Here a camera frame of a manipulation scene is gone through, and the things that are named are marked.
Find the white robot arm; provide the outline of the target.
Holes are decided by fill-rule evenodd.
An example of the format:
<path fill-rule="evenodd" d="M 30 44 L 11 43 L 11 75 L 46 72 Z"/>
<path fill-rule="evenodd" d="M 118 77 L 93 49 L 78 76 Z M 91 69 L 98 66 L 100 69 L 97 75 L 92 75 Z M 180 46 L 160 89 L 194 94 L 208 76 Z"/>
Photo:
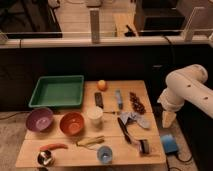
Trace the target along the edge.
<path fill-rule="evenodd" d="M 213 119 L 213 90 L 204 85 L 207 70 L 193 64 L 170 72 L 165 79 L 166 88 L 157 102 L 163 107 L 162 126 L 169 128 L 186 101 L 192 103 Z"/>

